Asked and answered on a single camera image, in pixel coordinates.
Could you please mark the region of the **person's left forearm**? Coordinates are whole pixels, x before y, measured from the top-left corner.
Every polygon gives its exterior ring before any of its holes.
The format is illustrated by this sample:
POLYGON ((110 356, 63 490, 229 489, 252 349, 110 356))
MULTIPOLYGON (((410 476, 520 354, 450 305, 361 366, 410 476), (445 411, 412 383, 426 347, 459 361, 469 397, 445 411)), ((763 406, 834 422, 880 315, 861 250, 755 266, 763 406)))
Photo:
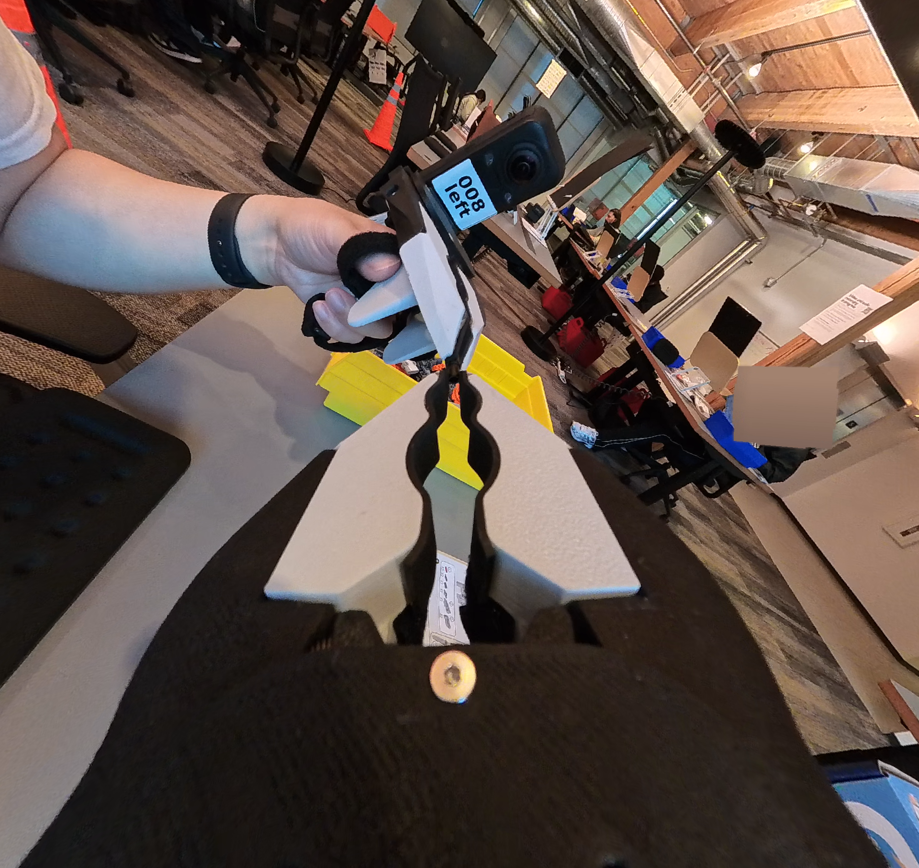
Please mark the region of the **person's left forearm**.
POLYGON ((221 196, 68 149, 54 134, 1 170, 2 265, 89 291, 226 289, 208 243, 221 196))

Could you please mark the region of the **black laptop screen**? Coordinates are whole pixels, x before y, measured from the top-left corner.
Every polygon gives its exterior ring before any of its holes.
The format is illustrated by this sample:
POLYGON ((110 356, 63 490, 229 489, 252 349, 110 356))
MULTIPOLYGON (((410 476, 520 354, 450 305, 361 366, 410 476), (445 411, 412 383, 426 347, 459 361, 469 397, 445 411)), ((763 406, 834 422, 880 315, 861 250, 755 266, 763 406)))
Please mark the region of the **black laptop screen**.
POLYGON ((761 327, 762 321, 759 318, 728 296, 708 331, 732 354, 741 358, 761 327))

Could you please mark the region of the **person's left hand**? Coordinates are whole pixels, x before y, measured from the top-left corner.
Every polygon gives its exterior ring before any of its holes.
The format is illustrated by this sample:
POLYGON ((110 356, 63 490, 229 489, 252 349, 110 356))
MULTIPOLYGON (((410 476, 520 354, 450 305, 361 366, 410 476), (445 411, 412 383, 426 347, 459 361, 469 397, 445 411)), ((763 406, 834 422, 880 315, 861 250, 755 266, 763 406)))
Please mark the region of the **person's left hand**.
POLYGON ((363 327, 348 321, 356 298, 337 269, 339 249, 351 237, 392 231, 362 215, 319 199, 259 195, 244 202, 235 224, 238 248, 247 270, 260 283, 286 286, 301 300, 317 293, 317 325, 333 341, 358 343, 392 333, 387 317, 363 327))

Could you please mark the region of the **black wristband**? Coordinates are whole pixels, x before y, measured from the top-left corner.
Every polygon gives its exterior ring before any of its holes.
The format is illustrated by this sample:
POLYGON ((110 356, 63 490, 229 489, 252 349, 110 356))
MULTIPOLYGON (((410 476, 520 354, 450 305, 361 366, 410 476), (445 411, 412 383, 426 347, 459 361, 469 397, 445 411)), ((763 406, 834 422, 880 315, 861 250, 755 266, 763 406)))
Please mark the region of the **black wristband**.
POLYGON ((208 220, 208 245, 213 268, 219 278, 237 289, 265 290, 271 286, 259 282, 249 271, 236 238, 236 222, 251 193, 227 193, 220 197, 208 220))

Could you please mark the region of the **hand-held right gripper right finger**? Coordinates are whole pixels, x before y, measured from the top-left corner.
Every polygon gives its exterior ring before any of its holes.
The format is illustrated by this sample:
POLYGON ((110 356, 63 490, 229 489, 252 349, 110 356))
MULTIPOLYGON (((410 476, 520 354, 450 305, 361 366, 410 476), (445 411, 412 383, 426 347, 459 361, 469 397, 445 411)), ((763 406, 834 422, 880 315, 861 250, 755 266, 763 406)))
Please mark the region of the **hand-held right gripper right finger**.
POLYGON ((466 602, 471 643, 510 643, 536 614, 631 597, 639 579, 573 453, 485 381, 459 378, 476 496, 466 602))

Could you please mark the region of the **grey desk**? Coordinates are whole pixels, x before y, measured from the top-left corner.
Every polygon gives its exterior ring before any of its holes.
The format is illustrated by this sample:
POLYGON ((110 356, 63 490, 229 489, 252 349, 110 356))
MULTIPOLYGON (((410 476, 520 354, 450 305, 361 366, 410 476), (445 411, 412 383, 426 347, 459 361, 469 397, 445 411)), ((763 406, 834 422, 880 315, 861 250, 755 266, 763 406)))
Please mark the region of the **grey desk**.
POLYGON ((111 722, 129 764, 173 747, 259 656, 298 656, 325 617, 269 614, 256 586, 186 591, 205 571, 276 563, 308 498, 301 474, 354 423, 324 407, 328 355, 301 333, 291 293, 239 293, 118 382, 101 400, 171 433, 189 470, 75 599, 2 688, 2 866, 17 866, 81 781, 111 722))

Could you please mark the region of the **black stanchion post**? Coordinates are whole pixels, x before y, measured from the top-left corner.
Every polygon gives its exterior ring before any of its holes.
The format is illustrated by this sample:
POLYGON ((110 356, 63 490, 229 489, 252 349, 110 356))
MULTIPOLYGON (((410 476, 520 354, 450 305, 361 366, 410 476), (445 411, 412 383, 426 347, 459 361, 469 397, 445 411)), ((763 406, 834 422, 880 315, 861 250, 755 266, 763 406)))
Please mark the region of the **black stanchion post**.
POLYGON ((269 142, 263 150, 262 161, 268 169, 285 184, 299 192, 317 196, 325 186, 324 174, 313 162, 309 161, 307 154, 310 152, 314 139, 319 132, 326 112, 347 69, 348 62, 354 53, 359 50, 364 28, 376 1, 362 1, 342 50, 335 58, 323 93, 315 105, 314 113, 298 148, 293 150, 282 143, 269 142))

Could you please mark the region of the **blue storage bin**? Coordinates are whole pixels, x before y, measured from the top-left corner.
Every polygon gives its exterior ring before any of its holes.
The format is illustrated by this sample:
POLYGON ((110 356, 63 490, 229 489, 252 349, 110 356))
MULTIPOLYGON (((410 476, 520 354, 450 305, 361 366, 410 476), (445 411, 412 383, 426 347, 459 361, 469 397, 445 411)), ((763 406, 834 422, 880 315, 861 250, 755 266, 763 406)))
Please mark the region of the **blue storage bin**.
POLYGON ((648 328, 642 334, 641 340, 650 353, 665 367, 680 369, 684 366, 684 358, 679 349, 656 327, 648 328))
POLYGON ((735 439, 734 426, 723 410, 712 413, 705 426, 718 445, 745 468, 760 469, 767 463, 767 458, 752 443, 735 439))

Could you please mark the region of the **beige cabinet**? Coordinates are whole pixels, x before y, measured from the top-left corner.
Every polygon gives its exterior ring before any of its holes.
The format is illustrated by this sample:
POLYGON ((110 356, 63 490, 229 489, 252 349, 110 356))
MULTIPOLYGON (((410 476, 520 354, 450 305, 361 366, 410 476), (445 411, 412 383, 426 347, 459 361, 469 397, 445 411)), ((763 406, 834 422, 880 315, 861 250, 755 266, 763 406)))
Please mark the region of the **beige cabinet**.
POLYGON ((784 482, 730 491, 747 493, 794 519, 890 652, 917 671, 917 405, 851 433, 784 482))

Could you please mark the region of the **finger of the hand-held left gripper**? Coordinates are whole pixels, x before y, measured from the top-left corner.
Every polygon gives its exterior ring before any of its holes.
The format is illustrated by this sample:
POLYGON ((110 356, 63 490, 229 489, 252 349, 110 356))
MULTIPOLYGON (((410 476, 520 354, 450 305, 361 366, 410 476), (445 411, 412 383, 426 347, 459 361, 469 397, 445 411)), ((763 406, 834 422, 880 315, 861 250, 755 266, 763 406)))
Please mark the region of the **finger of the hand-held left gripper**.
POLYGON ((471 359, 482 335, 484 318, 474 288, 472 286, 465 286, 464 290, 468 322, 464 327, 465 332, 461 336, 459 345, 459 366, 460 369, 465 372, 470 367, 471 359))
POLYGON ((474 291, 448 258, 434 227, 400 245, 400 257, 417 301, 417 319, 434 351, 465 371, 474 353, 474 291))

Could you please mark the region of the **long wooden table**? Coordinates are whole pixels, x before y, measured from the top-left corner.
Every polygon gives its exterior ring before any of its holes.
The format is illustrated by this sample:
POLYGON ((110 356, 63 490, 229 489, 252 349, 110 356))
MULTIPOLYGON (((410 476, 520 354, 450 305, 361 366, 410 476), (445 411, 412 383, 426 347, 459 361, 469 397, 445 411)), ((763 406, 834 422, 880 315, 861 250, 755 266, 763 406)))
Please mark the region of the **long wooden table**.
MULTIPOLYGON (((557 267, 552 259, 552 253, 544 244, 544 241, 527 230, 527 223, 521 217, 514 217, 507 213, 500 213, 484 221, 483 226, 500 240, 502 245, 511 248, 511 250, 520 258, 532 271, 538 273, 542 281, 547 284, 560 283, 560 276, 557 267)), ((726 448, 713 438, 706 427, 706 422, 713 418, 713 414, 705 416, 698 410, 697 404, 693 400, 692 393, 682 392, 677 385, 677 380, 672 377, 672 373, 665 365, 661 364, 653 354, 652 350, 646 346, 646 342, 641 338, 643 332, 648 328, 644 319, 634 309, 632 303, 620 296, 615 289, 609 284, 604 286, 604 297, 608 300, 613 308, 623 317, 630 333, 637 335, 637 342, 641 353, 650 360, 653 368, 653 377, 659 382, 664 391, 670 398, 676 400, 687 421, 693 425, 700 436, 706 438, 706 441, 717 451, 718 455, 729 462, 729 466, 743 475, 752 486, 761 489, 764 494, 773 495, 769 483, 753 471, 753 468, 746 467, 742 462, 736 460, 726 448)))

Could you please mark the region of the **building instruction booklet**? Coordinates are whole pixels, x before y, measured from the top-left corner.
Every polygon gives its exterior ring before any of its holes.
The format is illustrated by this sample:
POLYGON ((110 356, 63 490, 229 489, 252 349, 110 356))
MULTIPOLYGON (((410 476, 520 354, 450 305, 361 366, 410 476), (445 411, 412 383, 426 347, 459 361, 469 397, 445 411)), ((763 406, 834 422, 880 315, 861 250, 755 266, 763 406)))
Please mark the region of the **building instruction booklet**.
POLYGON ((460 611, 466 603, 468 563, 437 552, 435 581, 429 596, 422 645, 469 644, 460 611))

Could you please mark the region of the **silver round ventilation duct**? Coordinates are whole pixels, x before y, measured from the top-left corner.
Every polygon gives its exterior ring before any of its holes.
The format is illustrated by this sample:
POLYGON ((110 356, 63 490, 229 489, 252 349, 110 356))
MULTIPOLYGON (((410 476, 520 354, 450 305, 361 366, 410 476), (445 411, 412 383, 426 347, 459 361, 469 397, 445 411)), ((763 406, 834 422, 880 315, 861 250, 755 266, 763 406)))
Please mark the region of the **silver round ventilation duct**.
MULTIPOLYGON (((717 141, 708 128, 702 109, 688 90, 675 69, 658 46, 651 34, 642 28, 637 13, 627 0, 573 0, 600 34, 607 39, 637 70, 639 78, 651 95, 660 103, 671 119, 695 142, 698 151, 714 163, 724 155, 726 147, 717 141)), ((729 187, 722 172, 709 185, 723 204, 727 215, 738 225, 745 240, 740 246, 740 255, 735 262, 751 262, 753 255, 767 242, 767 234, 759 221, 753 217, 745 203, 729 187)))

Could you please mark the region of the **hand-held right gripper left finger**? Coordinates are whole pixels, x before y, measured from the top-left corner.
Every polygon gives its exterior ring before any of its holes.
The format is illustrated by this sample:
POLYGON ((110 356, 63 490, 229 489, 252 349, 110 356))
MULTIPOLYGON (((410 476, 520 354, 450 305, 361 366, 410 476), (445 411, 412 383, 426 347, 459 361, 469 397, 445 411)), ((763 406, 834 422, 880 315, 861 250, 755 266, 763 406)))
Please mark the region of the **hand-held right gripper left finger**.
POLYGON ((363 611, 385 642, 421 643, 437 568, 425 483, 451 383, 447 371, 432 374, 329 455, 267 598, 363 611))

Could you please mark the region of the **white paper notice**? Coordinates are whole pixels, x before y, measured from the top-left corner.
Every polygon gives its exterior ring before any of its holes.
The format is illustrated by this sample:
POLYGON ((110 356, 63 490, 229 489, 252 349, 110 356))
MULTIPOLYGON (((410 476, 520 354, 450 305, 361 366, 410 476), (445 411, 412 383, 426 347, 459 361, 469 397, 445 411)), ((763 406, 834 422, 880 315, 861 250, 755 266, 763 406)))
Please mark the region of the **white paper notice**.
POLYGON ((799 327, 800 333, 820 345, 839 335, 891 302, 891 297, 867 285, 858 285, 799 327))

